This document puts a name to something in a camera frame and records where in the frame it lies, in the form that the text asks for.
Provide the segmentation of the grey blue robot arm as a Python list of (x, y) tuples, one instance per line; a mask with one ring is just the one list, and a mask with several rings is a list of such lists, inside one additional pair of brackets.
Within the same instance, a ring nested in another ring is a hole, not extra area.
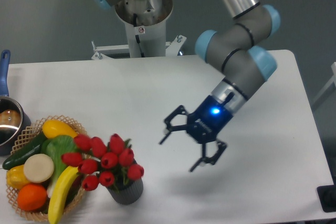
[[(132, 58), (168, 56), (179, 51), (177, 43), (166, 45), (166, 20), (172, 0), (95, 0), (103, 9), (114, 8), (124, 22)], [(259, 0), (223, 0), (233, 27), (225, 33), (203, 32), (195, 53), (224, 75), (223, 80), (192, 113), (176, 108), (164, 122), (166, 132), (185, 131), (202, 146), (196, 162), (215, 164), (226, 148), (218, 133), (277, 69), (273, 56), (258, 44), (280, 26), (278, 11)]]

